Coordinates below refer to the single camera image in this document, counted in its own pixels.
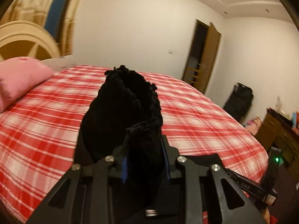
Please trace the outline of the red white plaid bedsheet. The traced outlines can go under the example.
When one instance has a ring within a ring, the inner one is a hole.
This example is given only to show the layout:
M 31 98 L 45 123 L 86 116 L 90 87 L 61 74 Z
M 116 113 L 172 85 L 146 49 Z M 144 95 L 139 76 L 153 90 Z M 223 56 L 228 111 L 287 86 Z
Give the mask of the red white plaid bedsheet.
M 81 65 L 57 72 L 1 114 L 1 202 L 22 223 L 71 166 L 80 122 L 105 71 Z M 217 153 L 225 167 L 261 179 L 268 155 L 240 123 L 179 79 L 144 77 L 157 86 L 162 133 L 180 154 Z

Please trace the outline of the beige patterned curtain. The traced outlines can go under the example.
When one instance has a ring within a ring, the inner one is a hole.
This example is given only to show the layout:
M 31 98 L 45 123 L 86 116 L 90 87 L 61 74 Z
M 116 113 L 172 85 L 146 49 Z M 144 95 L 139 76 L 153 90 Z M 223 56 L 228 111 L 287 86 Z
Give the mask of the beige patterned curtain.
M 13 0 L 1 17 L 1 25 L 29 21 L 53 37 L 63 56 L 73 53 L 75 17 L 81 0 Z

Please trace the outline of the brown wooden dresser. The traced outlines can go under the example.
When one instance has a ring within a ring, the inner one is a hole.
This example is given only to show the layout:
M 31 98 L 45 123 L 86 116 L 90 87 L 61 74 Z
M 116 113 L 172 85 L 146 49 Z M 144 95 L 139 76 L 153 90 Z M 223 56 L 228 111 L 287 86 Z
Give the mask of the brown wooden dresser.
M 298 173 L 298 135 L 289 120 L 268 108 L 255 138 L 267 152 L 274 146 L 281 149 L 287 168 L 293 168 Z

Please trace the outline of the pink pillow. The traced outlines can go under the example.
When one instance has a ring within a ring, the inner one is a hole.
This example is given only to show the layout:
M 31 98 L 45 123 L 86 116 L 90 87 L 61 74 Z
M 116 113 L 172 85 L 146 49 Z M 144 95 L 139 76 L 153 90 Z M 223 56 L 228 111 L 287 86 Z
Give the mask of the pink pillow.
M 1 112 L 53 74 L 36 58 L 15 57 L 1 62 Z

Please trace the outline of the pink items on floor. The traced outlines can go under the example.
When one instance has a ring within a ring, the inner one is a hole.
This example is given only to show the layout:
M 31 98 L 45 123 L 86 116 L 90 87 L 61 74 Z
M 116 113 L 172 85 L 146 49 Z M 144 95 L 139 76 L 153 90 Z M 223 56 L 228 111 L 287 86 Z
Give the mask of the pink items on floor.
M 252 134 L 253 136 L 255 136 L 260 127 L 262 125 L 262 121 L 261 119 L 257 116 L 249 121 L 247 121 L 247 123 L 245 123 L 245 125 L 243 126 L 250 134 Z

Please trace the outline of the black suitcase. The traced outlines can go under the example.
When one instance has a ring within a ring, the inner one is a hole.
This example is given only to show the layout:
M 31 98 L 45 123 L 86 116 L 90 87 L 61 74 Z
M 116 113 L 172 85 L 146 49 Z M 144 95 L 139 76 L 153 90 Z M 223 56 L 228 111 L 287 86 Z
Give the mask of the black suitcase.
M 253 91 L 251 88 L 237 83 L 226 101 L 223 109 L 236 121 L 240 121 L 249 111 L 253 100 Z

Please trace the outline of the black pants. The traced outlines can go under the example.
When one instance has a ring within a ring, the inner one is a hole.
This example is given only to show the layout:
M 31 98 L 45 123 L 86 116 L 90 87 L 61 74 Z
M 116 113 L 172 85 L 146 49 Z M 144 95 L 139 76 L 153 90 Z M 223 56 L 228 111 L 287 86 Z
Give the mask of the black pants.
M 128 177 L 114 178 L 112 209 L 118 223 L 168 223 L 184 206 L 184 179 L 169 183 L 161 141 L 163 117 L 157 87 L 120 66 L 106 80 L 84 115 L 74 161 L 96 164 L 124 146 Z

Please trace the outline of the grey patterned pillow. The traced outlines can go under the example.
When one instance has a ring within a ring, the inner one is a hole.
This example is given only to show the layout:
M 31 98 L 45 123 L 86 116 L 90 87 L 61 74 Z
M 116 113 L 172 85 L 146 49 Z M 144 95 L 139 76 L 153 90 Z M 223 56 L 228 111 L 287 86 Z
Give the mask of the grey patterned pillow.
M 50 67 L 53 72 L 60 72 L 77 66 L 75 62 L 68 58 L 50 58 L 41 61 L 42 64 Z

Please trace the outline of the cream wooden headboard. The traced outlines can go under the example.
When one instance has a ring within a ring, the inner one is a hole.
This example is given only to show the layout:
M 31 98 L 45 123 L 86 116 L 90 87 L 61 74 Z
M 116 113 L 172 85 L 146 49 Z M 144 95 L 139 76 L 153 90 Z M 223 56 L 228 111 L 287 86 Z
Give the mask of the cream wooden headboard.
M 1 62 L 15 57 L 59 58 L 59 47 L 48 31 L 29 21 L 1 25 Z

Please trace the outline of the brown wooden door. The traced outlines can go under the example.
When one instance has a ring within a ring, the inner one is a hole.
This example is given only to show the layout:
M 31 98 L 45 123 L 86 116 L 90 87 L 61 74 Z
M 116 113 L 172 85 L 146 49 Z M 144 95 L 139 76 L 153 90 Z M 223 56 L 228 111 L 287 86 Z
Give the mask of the brown wooden door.
M 197 20 L 182 80 L 205 93 L 216 60 L 221 34 L 213 23 Z

